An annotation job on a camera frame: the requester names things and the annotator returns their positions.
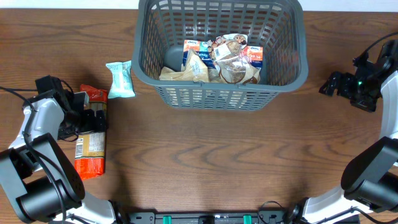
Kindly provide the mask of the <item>orange red noodle package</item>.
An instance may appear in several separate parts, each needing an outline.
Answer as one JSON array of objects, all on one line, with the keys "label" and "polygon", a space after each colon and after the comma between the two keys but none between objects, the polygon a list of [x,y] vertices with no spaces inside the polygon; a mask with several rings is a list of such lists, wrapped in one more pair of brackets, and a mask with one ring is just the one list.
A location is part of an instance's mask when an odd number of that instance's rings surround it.
[{"label": "orange red noodle package", "polygon": [[88,109],[93,110],[97,130],[80,134],[75,148],[75,169],[82,180],[99,177],[105,173],[106,115],[108,92],[90,85],[80,85],[89,97]]}]

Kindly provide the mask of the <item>mint green snack packet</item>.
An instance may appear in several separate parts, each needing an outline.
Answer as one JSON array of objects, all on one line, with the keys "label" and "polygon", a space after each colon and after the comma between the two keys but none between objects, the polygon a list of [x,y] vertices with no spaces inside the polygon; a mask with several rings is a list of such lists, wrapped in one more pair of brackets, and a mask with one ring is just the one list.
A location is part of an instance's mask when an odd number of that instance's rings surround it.
[{"label": "mint green snack packet", "polygon": [[131,61],[107,63],[106,67],[111,71],[113,77],[108,98],[135,97],[136,94],[131,78]]}]

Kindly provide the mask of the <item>dried mushroom bag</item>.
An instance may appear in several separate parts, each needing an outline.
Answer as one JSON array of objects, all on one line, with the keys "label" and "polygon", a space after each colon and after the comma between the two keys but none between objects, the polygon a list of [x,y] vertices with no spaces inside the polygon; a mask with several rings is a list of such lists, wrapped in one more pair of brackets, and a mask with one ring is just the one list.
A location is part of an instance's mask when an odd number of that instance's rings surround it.
[{"label": "dried mushroom bag", "polygon": [[225,34],[208,40],[210,58],[221,81],[258,84],[263,63],[263,48],[248,44],[245,34]]}]

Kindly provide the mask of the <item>blue tissue multipack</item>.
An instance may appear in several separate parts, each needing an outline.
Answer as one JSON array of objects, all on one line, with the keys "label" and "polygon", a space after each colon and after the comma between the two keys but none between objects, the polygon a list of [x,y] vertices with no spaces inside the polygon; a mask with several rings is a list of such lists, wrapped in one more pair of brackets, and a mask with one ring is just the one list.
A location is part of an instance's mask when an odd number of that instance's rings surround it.
[{"label": "blue tissue multipack", "polygon": [[[188,58],[188,51],[194,50],[208,68],[216,68],[216,65],[211,57],[211,54],[213,52],[213,49],[215,47],[218,47],[223,42],[225,42],[225,40],[220,40],[220,39],[218,39],[217,41],[209,40],[207,42],[199,40],[184,40],[183,57],[182,57],[183,66],[186,65],[186,61]],[[243,56],[247,62],[249,62],[253,67],[257,69],[262,68],[263,66],[262,47],[242,45],[242,51],[243,51]]]}]

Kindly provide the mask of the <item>beige paper pouch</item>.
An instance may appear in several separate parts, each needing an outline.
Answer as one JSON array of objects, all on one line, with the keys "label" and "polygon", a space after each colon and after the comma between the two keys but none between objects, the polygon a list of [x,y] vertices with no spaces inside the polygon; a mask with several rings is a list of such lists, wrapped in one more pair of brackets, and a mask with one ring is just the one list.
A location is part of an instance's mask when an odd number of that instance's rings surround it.
[{"label": "beige paper pouch", "polygon": [[223,79],[220,76],[220,70],[216,68],[208,68],[208,78],[210,83],[223,83]]}]

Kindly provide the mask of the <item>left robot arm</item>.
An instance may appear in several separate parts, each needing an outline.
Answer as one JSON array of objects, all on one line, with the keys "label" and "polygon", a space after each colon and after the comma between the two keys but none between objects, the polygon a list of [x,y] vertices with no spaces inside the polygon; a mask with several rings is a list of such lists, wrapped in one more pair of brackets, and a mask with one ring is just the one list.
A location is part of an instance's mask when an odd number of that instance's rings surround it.
[{"label": "left robot arm", "polygon": [[81,177],[57,141],[106,129],[103,111],[89,96],[47,75],[35,81],[37,96],[24,99],[24,120],[1,152],[1,187],[24,223],[129,223],[120,205],[85,191]]}]

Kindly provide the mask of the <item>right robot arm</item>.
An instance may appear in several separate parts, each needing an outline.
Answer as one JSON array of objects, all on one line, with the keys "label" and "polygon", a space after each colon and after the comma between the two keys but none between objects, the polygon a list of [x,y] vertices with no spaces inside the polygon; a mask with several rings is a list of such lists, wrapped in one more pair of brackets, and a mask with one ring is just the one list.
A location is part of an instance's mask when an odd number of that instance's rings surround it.
[{"label": "right robot arm", "polygon": [[346,166],[341,184],[318,197],[305,198],[285,214],[284,223],[338,223],[372,212],[397,212],[397,41],[385,41],[376,62],[365,50],[353,59],[354,74],[334,72],[319,89],[349,99],[352,106],[374,112],[382,99],[379,139]]}]

